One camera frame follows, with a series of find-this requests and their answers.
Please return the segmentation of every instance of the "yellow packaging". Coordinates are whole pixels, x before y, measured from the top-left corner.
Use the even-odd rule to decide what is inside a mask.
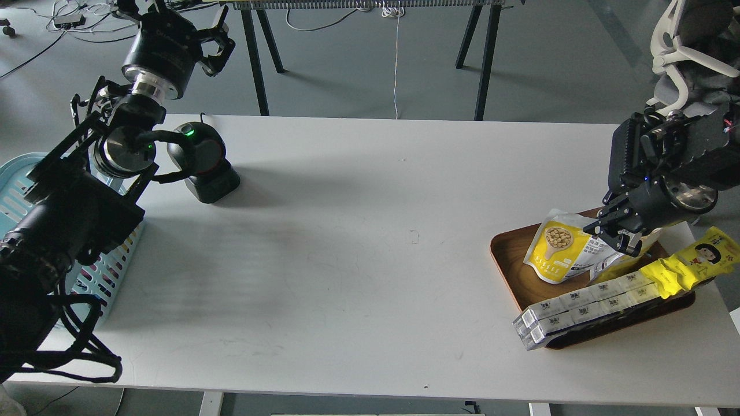
[[[601,239],[583,232],[593,222],[577,214],[553,209],[542,222],[524,257],[540,279],[558,284],[588,271],[614,250]]]
[[[740,246],[717,227],[711,227],[689,247],[640,269],[656,283],[666,299],[691,290],[707,279],[729,273],[740,261]]]
[[[606,260],[600,261],[591,267],[588,271],[590,273],[590,283],[597,284],[605,281],[616,279],[622,275],[629,273],[634,270],[635,264],[645,255],[646,252],[658,241],[660,235],[663,233],[662,228],[655,229],[650,234],[640,238],[642,241],[642,248],[640,254],[637,257],[631,257],[621,252],[615,252],[610,255]]]

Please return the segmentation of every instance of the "plastic basket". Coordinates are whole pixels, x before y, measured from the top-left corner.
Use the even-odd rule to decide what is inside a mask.
[[[45,155],[28,153],[0,167],[0,235],[13,229],[33,208],[23,199],[23,194],[33,185],[26,175]],[[93,265],[78,265],[67,275],[67,293],[91,294],[101,300],[98,323],[103,323],[110,314],[143,229],[144,222],[134,229],[122,245],[98,257]],[[83,304],[75,305],[73,309],[81,318],[89,312],[89,307]]]

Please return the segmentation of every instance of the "white chair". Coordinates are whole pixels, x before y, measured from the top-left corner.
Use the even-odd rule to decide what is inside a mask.
[[[662,115],[668,115],[671,110],[681,109],[686,105],[689,89],[676,66],[681,61],[696,62],[731,78],[740,76],[740,70],[692,48],[702,38],[718,36],[725,30],[740,36],[740,24],[734,19],[739,13],[740,7],[733,9],[729,1],[671,1],[653,31],[650,53],[653,55],[653,72],[670,78],[678,90],[678,98],[674,102],[663,102],[653,97],[648,101],[649,105],[662,102],[666,106],[658,110]]]

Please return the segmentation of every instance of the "desk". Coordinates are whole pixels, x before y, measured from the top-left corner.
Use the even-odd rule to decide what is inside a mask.
[[[561,351],[527,352],[511,326],[491,238],[597,206],[614,126],[205,121],[242,186],[213,205],[184,184],[144,193],[147,228],[97,331],[121,386],[740,407],[740,337],[713,284]]]

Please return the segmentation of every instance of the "black cable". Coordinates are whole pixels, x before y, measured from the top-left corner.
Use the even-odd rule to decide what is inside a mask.
[[[65,398],[65,397],[66,397],[66,396],[68,396],[68,395],[69,395],[70,393],[74,392],[74,391],[75,391],[76,389],[79,389],[79,388],[80,388],[80,386],[77,386],[77,387],[75,387],[74,389],[71,389],[70,391],[68,391],[68,392],[64,393],[63,395],[61,395],[61,396],[59,396],[59,397],[57,397],[56,399],[54,399],[54,400],[51,400],[51,401],[50,401],[49,403],[47,403],[47,405],[46,405],[46,406],[42,407],[42,408],[41,408],[41,410],[39,410],[39,411],[38,411],[38,412],[36,412],[36,413],[33,413],[33,414],[31,414],[30,416],[36,416],[36,415],[39,415],[39,414],[41,414],[41,412],[43,412],[43,411],[44,411],[44,410],[46,410],[46,409],[47,409],[47,408],[48,408],[49,406],[51,406],[51,403],[54,403],[54,402],[56,402],[57,400],[60,400],[60,399],[63,399],[63,398]]]
[[[181,10],[179,10],[179,12],[180,13],[194,12],[196,10],[207,9],[208,7],[213,7],[213,6],[218,6],[218,3],[211,3],[211,4],[208,4],[208,5],[205,5],[205,6],[196,6],[196,7],[191,7],[191,8],[187,8],[187,9],[181,9]]]
[[[298,30],[299,32],[313,32],[314,30],[326,29],[327,27],[331,27],[331,26],[334,26],[335,24],[341,23],[342,20],[347,19],[352,13],[354,13],[356,11],[357,11],[357,9],[353,9],[353,11],[345,14],[344,16],[342,16],[341,19],[335,21],[334,23],[326,24],[324,26],[314,27],[313,29],[301,29],[299,27],[296,27],[296,26],[293,26],[292,24],[290,24],[290,9],[288,9],[288,11],[285,12],[285,22],[286,22],[286,24],[288,24],[288,26],[291,29]]]
[[[79,37],[77,37],[77,36],[74,36],[74,35],[71,35],[71,36],[72,36],[73,38],[77,39],[78,41],[83,41],[83,42],[87,42],[87,43],[91,43],[91,44],[111,44],[111,43],[113,43],[113,42],[118,42],[118,41],[125,41],[126,39],[131,39],[131,38],[133,38],[133,37],[136,37],[136,35],[131,35],[131,36],[126,36],[125,38],[120,38],[120,39],[111,39],[111,40],[109,40],[109,41],[89,41],[89,40],[87,40],[87,39],[79,38]]]
[[[42,50],[41,52],[35,54],[33,57],[31,57],[31,59],[25,61],[24,63],[20,64],[19,66],[15,67],[13,69],[11,69],[10,71],[8,71],[8,72],[0,75],[0,79],[3,79],[6,76],[14,73],[15,71],[20,70],[22,67],[25,67],[26,65],[28,65],[31,61],[33,61],[34,59],[36,59],[39,56],[41,56],[42,53],[48,51],[49,49],[51,49],[52,46],[56,45],[56,42],[60,41],[62,37],[64,37],[64,32],[62,32],[61,35],[59,35],[59,37],[54,42],[51,43],[51,45],[45,47],[44,50]]]

